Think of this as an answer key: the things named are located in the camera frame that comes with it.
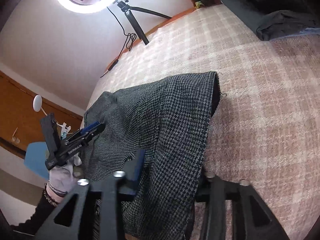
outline silver screw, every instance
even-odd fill
[[[204,173],[204,175],[207,177],[207,178],[214,178],[216,175],[214,174],[214,172],[212,171],[206,171]]]
[[[246,179],[241,179],[241,181],[239,182],[239,184],[241,186],[249,186],[250,185],[250,182],[247,181]]]
[[[117,178],[122,178],[125,176],[125,172],[124,171],[116,171],[115,173],[113,173],[113,176],[117,177]]]
[[[87,179],[79,179],[78,185],[80,186],[87,186],[89,184],[89,181]]]

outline black cable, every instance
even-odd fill
[[[128,33],[128,34],[125,34],[125,31],[124,31],[124,28],[122,26],[122,24],[119,22],[118,18],[115,16],[115,14],[109,9],[109,7],[107,7],[109,12],[116,18],[117,22],[120,24],[122,30],[123,30],[123,34],[124,36],[126,36],[126,39],[125,39],[125,42],[123,44],[123,47],[117,57],[117,59],[112,63],[112,65],[110,66],[110,68],[108,69],[108,71],[106,73],[104,73],[100,78],[102,78],[105,74],[107,74],[117,63],[118,63],[118,60],[121,56],[121,53],[124,49],[124,46],[126,46],[126,48],[131,51],[132,49],[132,46],[133,46],[133,43],[134,41],[137,39],[137,35],[135,33]]]

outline beige plaid bedspread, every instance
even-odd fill
[[[248,179],[290,239],[303,239],[320,215],[320,37],[263,42],[218,5],[148,38],[98,81],[89,106],[103,91],[218,71],[227,95],[211,119],[206,169],[225,180]],[[196,210],[194,239],[203,209]]]

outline tripod leg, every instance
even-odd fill
[[[156,16],[160,16],[160,17],[163,17],[163,18],[166,18],[166,19],[171,19],[170,16],[167,16],[167,15],[164,15],[164,14],[162,14],[162,13],[155,12],[155,11],[151,11],[151,10],[148,10],[148,9],[145,9],[145,8],[131,7],[131,6],[130,6],[130,9],[131,9],[132,11],[144,12],[144,13],[148,13],[148,14],[153,14],[153,15],[156,15]]]
[[[147,39],[147,36],[144,34],[143,30],[141,29],[139,23],[133,16],[132,12],[130,10],[127,10],[124,15],[127,17],[128,21],[130,22],[131,26],[133,27],[134,31],[138,35],[138,37],[143,40],[144,44],[148,44],[149,41]]]

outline wrist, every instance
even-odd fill
[[[47,184],[46,191],[50,198],[52,198],[55,202],[60,203],[63,200],[63,197],[58,196]]]

